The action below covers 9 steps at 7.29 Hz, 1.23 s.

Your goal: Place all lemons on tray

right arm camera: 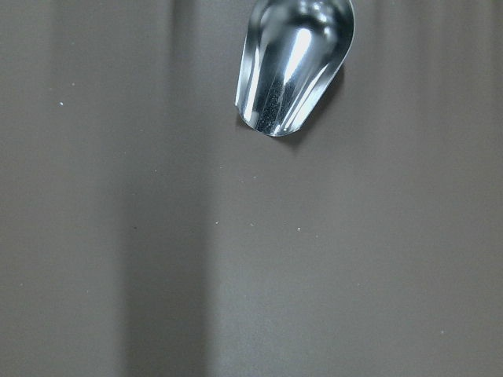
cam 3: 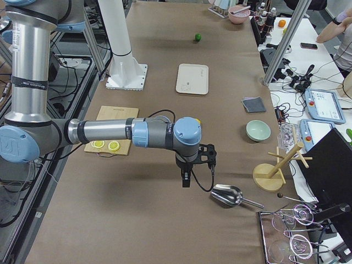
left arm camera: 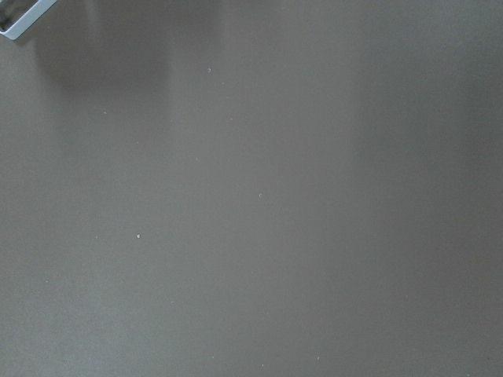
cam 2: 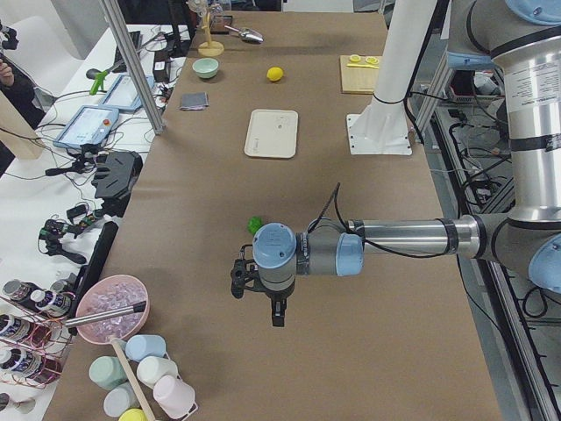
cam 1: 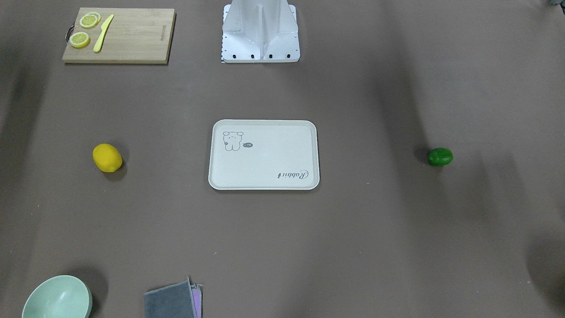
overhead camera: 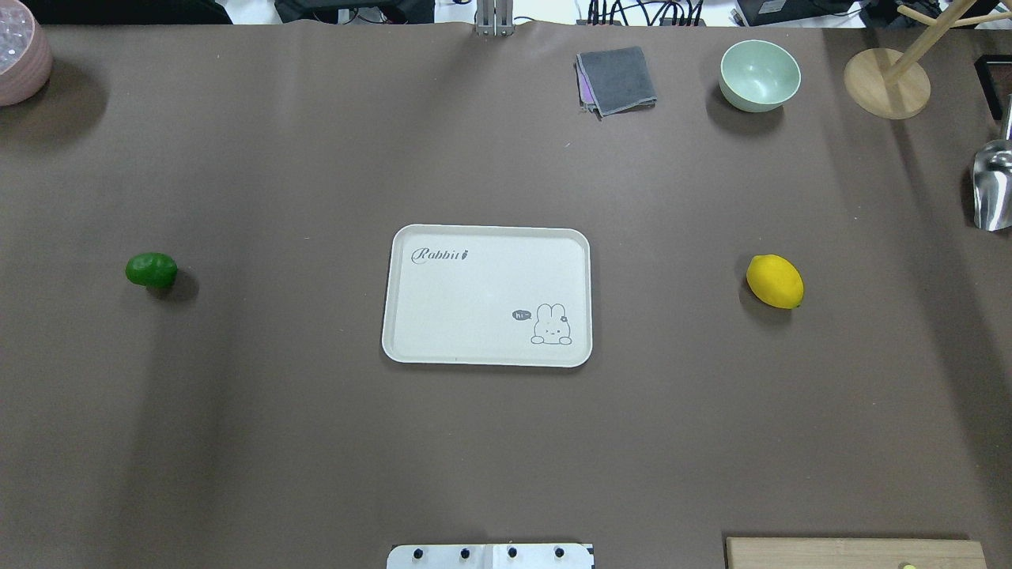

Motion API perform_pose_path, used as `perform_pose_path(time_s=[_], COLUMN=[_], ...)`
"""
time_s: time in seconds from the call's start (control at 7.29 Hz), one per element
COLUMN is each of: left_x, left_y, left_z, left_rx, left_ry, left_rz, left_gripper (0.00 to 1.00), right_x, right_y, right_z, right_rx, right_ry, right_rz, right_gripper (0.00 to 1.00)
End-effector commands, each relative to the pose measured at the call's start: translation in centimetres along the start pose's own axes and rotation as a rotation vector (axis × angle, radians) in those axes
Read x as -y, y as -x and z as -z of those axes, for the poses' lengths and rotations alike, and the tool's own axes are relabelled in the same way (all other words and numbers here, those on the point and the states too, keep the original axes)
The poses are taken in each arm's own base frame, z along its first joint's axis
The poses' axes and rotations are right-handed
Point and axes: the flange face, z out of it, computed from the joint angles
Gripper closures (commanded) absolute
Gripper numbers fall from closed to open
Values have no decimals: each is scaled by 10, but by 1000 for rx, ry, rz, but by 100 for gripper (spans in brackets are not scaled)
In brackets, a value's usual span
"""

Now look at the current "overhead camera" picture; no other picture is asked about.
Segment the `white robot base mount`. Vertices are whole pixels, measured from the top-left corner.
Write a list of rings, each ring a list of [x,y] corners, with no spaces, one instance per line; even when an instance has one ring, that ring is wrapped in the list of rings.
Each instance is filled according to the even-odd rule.
[[[594,568],[593,546],[579,543],[401,545],[387,568]]]

